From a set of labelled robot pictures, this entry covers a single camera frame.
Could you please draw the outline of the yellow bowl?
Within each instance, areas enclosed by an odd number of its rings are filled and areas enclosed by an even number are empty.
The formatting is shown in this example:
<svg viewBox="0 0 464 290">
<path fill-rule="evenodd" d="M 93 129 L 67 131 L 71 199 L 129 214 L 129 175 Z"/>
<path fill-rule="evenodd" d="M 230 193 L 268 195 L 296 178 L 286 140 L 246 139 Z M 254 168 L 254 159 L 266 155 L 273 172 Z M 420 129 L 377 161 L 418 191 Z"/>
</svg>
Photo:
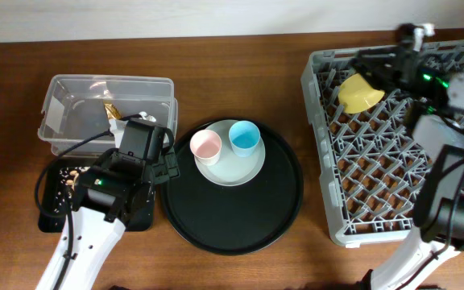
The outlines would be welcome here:
<svg viewBox="0 0 464 290">
<path fill-rule="evenodd" d="M 385 92 L 372 88 L 358 73 L 348 77 L 339 88 L 338 101 L 347 114 L 357 114 L 377 105 Z"/>
</svg>

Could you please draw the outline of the food scraps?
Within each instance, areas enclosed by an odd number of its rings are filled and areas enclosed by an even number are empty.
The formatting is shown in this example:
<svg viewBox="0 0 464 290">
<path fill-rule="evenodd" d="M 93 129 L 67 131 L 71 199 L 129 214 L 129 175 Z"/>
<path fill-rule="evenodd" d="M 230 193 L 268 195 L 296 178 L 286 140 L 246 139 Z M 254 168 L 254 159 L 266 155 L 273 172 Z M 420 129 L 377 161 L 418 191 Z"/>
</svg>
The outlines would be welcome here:
<svg viewBox="0 0 464 290">
<path fill-rule="evenodd" d="M 63 213 L 66 201 L 70 205 L 73 203 L 73 194 L 75 193 L 77 179 L 88 169 L 89 167 L 66 167 L 59 170 L 53 190 L 53 213 Z"/>
</svg>

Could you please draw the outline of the white tissue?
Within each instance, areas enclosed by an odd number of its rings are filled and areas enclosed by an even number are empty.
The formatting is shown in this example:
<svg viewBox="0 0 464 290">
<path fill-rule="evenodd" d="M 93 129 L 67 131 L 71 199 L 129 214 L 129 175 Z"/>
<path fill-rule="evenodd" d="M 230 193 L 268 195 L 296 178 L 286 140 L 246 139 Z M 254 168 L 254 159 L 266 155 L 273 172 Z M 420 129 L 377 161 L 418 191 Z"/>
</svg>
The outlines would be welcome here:
<svg viewBox="0 0 464 290">
<path fill-rule="evenodd" d="M 120 148 L 126 124 L 132 118 L 138 118 L 144 121 L 153 122 L 154 124 L 157 124 L 157 119 L 154 116 L 147 114 L 145 111 L 141 111 L 138 114 L 132 114 L 121 118 L 110 119 L 110 133 L 114 136 L 114 145 L 116 148 Z"/>
</svg>

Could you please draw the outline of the gold foil wrapper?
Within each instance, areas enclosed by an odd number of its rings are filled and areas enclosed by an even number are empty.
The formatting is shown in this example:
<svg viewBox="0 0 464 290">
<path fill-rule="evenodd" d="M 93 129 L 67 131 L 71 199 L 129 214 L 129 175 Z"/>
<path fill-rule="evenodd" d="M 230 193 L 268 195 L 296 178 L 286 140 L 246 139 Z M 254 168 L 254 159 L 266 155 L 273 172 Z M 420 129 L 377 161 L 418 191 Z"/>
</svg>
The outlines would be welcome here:
<svg viewBox="0 0 464 290">
<path fill-rule="evenodd" d="M 104 106 L 104 110 L 106 112 L 106 117 L 108 120 L 111 120 L 111 119 L 119 120 L 122 118 L 122 115 L 118 111 L 117 107 L 111 102 L 104 101 L 103 106 Z"/>
</svg>

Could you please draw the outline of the pink cup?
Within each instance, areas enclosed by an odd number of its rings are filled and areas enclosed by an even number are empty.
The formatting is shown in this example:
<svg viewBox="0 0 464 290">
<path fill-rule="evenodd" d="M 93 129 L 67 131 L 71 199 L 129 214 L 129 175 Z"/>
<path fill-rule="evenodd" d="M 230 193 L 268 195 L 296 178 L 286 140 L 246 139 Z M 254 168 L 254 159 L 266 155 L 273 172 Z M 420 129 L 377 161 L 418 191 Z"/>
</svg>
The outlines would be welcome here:
<svg viewBox="0 0 464 290">
<path fill-rule="evenodd" d="M 221 155 L 222 140 L 213 130 L 199 130 L 190 139 L 190 150 L 205 166 L 215 165 Z"/>
</svg>

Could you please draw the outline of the grey plate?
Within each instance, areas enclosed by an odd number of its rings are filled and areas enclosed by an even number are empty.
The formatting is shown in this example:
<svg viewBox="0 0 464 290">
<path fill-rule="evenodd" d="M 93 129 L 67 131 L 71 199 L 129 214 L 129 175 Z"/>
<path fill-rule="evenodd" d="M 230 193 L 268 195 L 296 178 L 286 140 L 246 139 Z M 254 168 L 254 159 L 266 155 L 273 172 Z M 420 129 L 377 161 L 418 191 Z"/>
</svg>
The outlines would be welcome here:
<svg viewBox="0 0 464 290">
<path fill-rule="evenodd" d="M 216 164 L 204 165 L 197 157 L 194 158 L 200 173 L 207 180 L 221 186 L 238 186 L 252 180 L 262 169 L 266 157 L 262 138 L 259 139 L 251 155 L 241 157 L 235 154 L 229 139 L 229 131 L 236 122 L 238 120 L 225 119 L 206 127 L 215 131 L 222 139 L 222 151 Z"/>
</svg>

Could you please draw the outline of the blue cup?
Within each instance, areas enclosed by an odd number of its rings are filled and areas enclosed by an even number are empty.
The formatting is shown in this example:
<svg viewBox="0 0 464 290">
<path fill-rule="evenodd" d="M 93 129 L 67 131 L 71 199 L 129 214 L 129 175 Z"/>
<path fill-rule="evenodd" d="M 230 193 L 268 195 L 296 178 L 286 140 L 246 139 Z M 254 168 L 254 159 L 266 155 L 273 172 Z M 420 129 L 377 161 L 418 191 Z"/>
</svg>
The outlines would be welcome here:
<svg viewBox="0 0 464 290">
<path fill-rule="evenodd" d="M 260 130 L 250 121 L 237 121 L 228 132 L 233 152 L 239 157 L 247 157 L 253 154 L 260 142 Z"/>
</svg>

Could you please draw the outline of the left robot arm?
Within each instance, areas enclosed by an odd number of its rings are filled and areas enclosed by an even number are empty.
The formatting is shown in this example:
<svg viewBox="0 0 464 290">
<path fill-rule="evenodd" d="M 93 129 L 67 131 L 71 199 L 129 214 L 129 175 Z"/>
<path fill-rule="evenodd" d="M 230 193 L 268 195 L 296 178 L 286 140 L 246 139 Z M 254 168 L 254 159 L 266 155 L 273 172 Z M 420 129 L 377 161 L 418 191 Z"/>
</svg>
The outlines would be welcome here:
<svg viewBox="0 0 464 290">
<path fill-rule="evenodd" d="M 169 128 L 129 118 L 104 134 L 115 146 L 65 189 L 63 210 L 41 211 L 65 223 L 39 289 L 90 289 L 124 233 L 151 227 L 156 186 L 180 175 Z"/>
</svg>

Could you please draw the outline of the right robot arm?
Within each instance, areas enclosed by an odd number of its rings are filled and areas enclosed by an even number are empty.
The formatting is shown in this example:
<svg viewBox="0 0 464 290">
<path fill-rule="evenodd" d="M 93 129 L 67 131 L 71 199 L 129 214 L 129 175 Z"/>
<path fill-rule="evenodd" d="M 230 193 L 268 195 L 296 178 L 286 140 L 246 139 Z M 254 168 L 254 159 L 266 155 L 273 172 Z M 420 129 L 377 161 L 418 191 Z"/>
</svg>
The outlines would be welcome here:
<svg viewBox="0 0 464 290">
<path fill-rule="evenodd" d="M 366 289 L 416 289 L 464 251 L 464 130 L 453 120 L 464 112 L 464 72 L 426 66 L 421 49 L 433 34 L 431 23 L 399 25 L 395 46 L 354 55 L 355 74 L 339 89 L 347 114 L 370 109 L 396 89 L 410 97 L 404 125 L 433 161 L 414 203 L 412 229 L 390 259 L 363 277 Z"/>
</svg>

